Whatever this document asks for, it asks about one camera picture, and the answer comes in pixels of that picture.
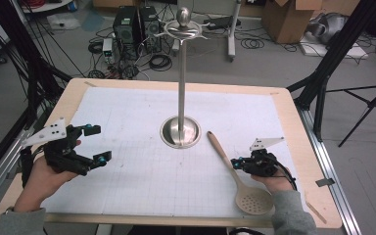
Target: round metal base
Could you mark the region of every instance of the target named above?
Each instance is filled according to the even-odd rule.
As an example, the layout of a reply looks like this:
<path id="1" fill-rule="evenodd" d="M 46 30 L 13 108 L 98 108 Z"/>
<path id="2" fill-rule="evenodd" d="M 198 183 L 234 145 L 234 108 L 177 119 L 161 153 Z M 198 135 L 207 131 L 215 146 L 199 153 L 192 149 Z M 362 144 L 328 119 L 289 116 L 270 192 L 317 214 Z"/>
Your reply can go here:
<path id="1" fill-rule="evenodd" d="M 161 126 L 161 137 L 172 148 L 186 149 L 200 140 L 201 127 L 192 118 L 185 117 L 183 131 L 179 131 L 178 117 L 171 117 Z"/>

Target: white plastic mount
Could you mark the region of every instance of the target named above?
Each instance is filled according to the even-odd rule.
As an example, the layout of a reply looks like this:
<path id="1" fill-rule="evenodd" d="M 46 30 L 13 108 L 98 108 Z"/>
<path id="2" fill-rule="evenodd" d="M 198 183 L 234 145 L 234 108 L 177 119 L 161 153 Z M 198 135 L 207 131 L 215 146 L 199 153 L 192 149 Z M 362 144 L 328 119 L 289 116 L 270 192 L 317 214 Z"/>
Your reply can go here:
<path id="1" fill-rule="evenodd" d="M 264 138 L 264 139 L 256 138 L 255 142 L 252 144 L 252 146 L 250 146 L 250 151 L 268 148 L 272 145 L 282 142 L 284 139 L 285 139 L 284 137 Z"/>
<path id="2" fill-rule="evenodd" d="M 54 123 L 44 127 L 40 131 L 25 139 L 21 144 L 23 147 L 39 144 L 47 141 L 63 139 L 67 137 L 66 122 L 63 117 L 60 117 Z"/>

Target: person's left hand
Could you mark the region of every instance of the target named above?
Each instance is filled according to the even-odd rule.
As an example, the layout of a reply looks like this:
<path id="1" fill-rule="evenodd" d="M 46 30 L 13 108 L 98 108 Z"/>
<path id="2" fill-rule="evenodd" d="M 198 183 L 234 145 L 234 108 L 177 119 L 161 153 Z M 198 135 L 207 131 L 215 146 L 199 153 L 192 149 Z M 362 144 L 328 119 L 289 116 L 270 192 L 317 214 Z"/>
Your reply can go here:
<path id="1" fill-rule="evenodd" d="M 14 212 L 34 212 L 40 209 L 41 203 L 66 182 L 77 176 L 76 173 L 64 171 L 57 173 L 48 166 L 45 158 L 37 159 L 31 175 L 21 195 L 14 205 Z"/>

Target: metal ball finial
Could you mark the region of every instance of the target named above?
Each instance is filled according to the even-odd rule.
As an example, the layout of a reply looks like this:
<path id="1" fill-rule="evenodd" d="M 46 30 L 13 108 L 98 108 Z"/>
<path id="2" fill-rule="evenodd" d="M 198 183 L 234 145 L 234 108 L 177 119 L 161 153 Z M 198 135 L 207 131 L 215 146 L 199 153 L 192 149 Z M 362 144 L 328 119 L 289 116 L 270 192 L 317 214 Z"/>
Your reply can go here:
<path id="1" fill-rule="evenodd" d="M 191 22 L 191 14 L 186 7 L 182 7 L 176 13 L 176 20 L 179 22 L 181 26 L 187 26 L 189 22 Z"/>

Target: human arm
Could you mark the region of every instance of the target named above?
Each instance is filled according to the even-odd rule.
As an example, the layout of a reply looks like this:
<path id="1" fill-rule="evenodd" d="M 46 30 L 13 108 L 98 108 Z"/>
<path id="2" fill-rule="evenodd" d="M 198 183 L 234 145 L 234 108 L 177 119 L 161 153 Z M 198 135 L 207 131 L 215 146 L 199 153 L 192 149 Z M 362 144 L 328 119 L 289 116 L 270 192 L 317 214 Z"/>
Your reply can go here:
<path id="1" fill-rule="evenodd" d="M 252 179 L 263 183 L 272 194 L 275 212 L 271 222 L 275 234 L 317 234 L 313 217 L 304 211 L 300 192 L 293 190 L 281 170 L 273 176 L 252 175 Z"/>
<path id="2" fill-rule="evenodd" d="M 41 208 L 41 203 L 76 176 L 69 171 L 57 173 L 47 165 L 45 158 L 37 159 L 13 211 L 1 215 L 0 234 L 44 234 L 45 209 Z"/>

